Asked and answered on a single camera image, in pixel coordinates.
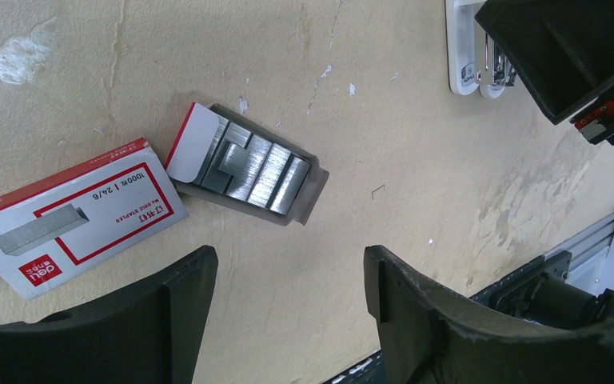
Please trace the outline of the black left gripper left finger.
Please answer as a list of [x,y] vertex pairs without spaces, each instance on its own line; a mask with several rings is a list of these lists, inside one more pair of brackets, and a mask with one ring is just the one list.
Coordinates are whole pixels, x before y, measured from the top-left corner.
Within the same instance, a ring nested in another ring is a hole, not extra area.
[[170,266],[38,322],[0,325],[0,383],[190,383],[218,259]]

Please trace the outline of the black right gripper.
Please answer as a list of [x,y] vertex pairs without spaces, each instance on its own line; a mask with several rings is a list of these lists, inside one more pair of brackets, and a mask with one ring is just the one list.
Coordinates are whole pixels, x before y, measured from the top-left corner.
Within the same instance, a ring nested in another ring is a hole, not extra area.
[[487,1],[476,22],[542,114],[614,146],[614,1]]

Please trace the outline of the white stapler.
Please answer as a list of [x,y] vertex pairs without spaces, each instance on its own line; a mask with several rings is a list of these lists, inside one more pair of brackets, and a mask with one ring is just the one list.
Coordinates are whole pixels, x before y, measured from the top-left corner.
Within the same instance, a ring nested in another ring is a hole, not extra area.
[[479,0],[446,0],[449,87],[454,94],[499,98],[514,87],[517,73],[504,51],[476,22]]

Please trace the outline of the red white staple box sleeve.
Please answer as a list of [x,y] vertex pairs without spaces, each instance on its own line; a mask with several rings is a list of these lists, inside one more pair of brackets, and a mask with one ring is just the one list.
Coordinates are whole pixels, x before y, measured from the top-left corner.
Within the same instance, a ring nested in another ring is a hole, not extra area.
[[186,216],[139,138],[0,196],[0,276],[36,298]]

